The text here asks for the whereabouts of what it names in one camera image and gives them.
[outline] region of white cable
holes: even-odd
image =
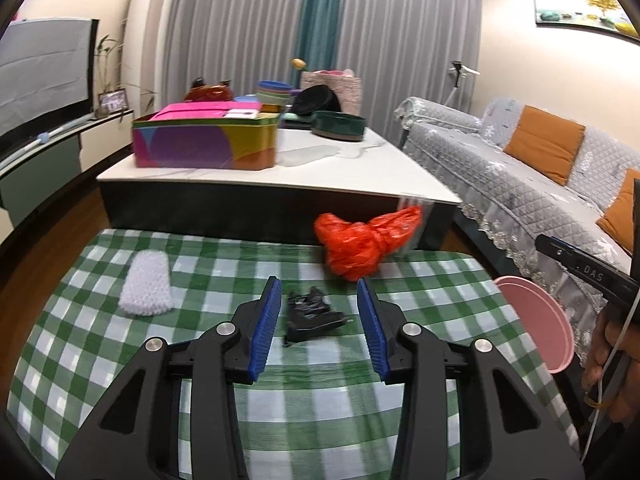
[[[636,307],[638,307],[638,303],[640,302],[640,288],[638,289],[638,293],[636,294],[636,298],[634,300],[634,304],[631,306],[631,310],[629,311],[628,316],[626,316],[626,320],[624,325],[622,326],[622,330],[620,331],[620,335],[616,340],[616,344],[613,345],[613,350],[609,354],[609,358],[607,362],[604,363],[602,367],[602,377],[598,381],[598,405],[602,403],[602,379],[604,378],[604,374],[607,373],[607,369],[609,365],[613,361],[613,356],[618,352],[620,348],[620,344],[622,344],[623,339],[625,338],[626,330],[628,330],[629,325],[631,324],[631,319],[636,312]],[[593,422],[591,423],[591,429],[589,430],[589,438],[587,439],[587,445],[584,447],[584,453],[582,454],[582,463],[584,463],[584,459],[587,458],[587,453],[589,452],[589,448],[591,446],[591,440],[593,439],[593,433],[596,430],[596,425],[598,423],[598,416],[600,415],[600,409],[596,410],[595,416],[593,417]]]

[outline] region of framed photo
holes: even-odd
[[[617,0],[534,1],[540,27],[580,28],[640,43],[638,32]]]
[[[124,88],[98,95],[98,102],[100,106],[106,108],[110,114],[129,110],[127,91]]]

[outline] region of metal screw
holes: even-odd
[[[422,332],[422,327],[415,323],[405,323],[402,331],[407,335],[418,335]]]
[[[150,352],[157,352],[162,348],[162,339],[158,339],[157,337],[150,339],[145,343],[145,348]]]
[[[216,332],[218,332],[220,335],[231,335],[235,331],[236,326],[233,323],[229,323],[227,321],[225,321],[224,323],[220,323],[216,327]]]
[[[478,339],[478,341],[474,343],[474,346],[476,347],[476,350],[484,354],[490,352],[494,348],[491,341],[487,341],[487,339]]]

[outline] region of orange plastic bag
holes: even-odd
[[[338,276],[357,282],[375,272],[384,256],[404,245],[421,220],[419,206],[377,216],[366,224],[352,224],[324,213],[316,218],[314,231],[326,247],[329,268]]]

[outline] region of white tabletop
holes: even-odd
[[[362,142],[325,139],[307,130],[278,131],[278,152],[321,145],[337,146],[340,153],[302,166],[276,165],[261,171],[137,168],[131,155],[100,174],[98,181],[253,184],[413,196],[433,202],[461,203],[459,197],[434,176],[368,128]]]

